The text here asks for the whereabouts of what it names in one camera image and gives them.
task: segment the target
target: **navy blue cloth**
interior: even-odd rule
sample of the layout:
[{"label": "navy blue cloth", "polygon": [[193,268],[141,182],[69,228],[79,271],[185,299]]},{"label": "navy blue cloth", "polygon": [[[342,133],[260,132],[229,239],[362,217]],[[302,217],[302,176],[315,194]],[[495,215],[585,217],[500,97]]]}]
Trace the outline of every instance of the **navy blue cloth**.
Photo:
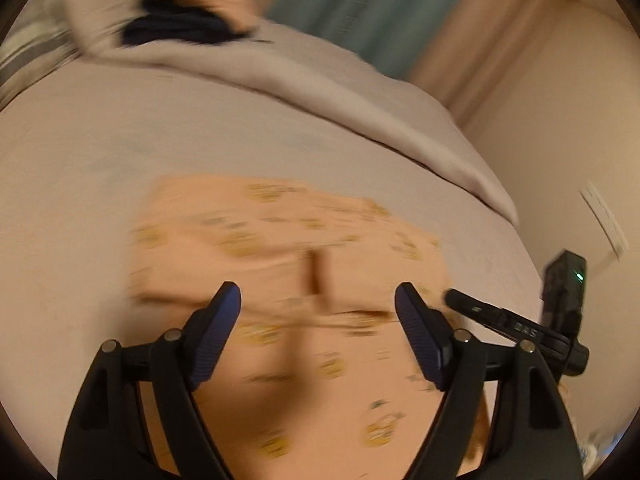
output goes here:
[{"label": "navy blue cloth", "polygon": [[218,44],[244,38],[213,12],[200,7],[181,6],[175,0],[142,0],[146,16],[127,24],[122,43],[140,45],[155,40],[183,40]]}]

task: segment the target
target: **blue gripper pad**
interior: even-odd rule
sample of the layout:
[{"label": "blue gripper pad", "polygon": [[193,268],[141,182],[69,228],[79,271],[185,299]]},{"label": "blue gripper pad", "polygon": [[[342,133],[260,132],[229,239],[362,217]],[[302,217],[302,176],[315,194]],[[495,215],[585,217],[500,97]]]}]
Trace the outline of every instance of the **blue gripper pad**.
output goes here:
[{"label": "blue gripper pad", "polygon": [[429,308],[411,283],[396,288],[396,314],[425,379],[441,392],[449,387],[453,360],[453,329],[437,310]]},{"label": "blue gripper pad", "polygon": [[240,288],[222,284],[209,306],[194,312],[184,325],[183,374],[191,391],[208,381],[240,314]]}]

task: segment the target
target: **metal pin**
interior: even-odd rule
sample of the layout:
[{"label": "metal pin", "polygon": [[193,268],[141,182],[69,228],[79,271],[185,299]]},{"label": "metal pin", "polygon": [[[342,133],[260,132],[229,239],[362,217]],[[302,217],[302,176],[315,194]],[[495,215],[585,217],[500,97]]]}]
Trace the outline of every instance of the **metal pin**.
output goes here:
[{"label": "metal pin", "polygon": [[105,354],[113,352],[118,347],[118,342],[113,339],[109,339],[102,343],[100,350],[102,350]]},{"label": "metal pin", "polygon": [[171,328],[164,333],[165,341],[178,341],[182,337],[182,330],[179,328]]},{"label": "metal pin", "polygon": [[522,348],[527,354],[532,354],[536,351],[535,343],[529,339],[523,339],[520,342],[520,348]]},{"label": "metal pin", "polygon": [[465,330],[464,328],[459,328],[453,333],[453,337],[456,341],[460,341],[461,343],[468,343],[471,341],[471,332],[469,330]]}]

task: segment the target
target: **mattress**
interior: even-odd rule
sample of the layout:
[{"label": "mattress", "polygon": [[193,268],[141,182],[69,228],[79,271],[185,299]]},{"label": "mattress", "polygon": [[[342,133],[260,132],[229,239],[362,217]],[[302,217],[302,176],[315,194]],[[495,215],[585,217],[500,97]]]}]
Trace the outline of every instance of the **mattress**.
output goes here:
[{"label": "mattress", "polygon": [[[453,126],[439,135],[466,146]],[[185,173],[371,197],[441,238],[456,288],[539,316],[540,278],[514,227],[408,158],[259,92],[78,59],[0,114],[0,399],[52,472],[100,343],[148,342],[167,328],[164,306],[127,294],[130,229],[155,179]]]}]

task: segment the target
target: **striped pillow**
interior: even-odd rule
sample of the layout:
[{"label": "striped pillow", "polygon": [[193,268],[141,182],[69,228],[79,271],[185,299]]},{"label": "striped pillow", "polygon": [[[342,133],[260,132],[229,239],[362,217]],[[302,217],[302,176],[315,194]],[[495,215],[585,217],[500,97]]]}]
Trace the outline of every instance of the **striped pillow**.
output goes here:
[{"label": "striped pillow", "polygon": [[0,44],[0,110],[77,56],[62,0],[29,0]]}]

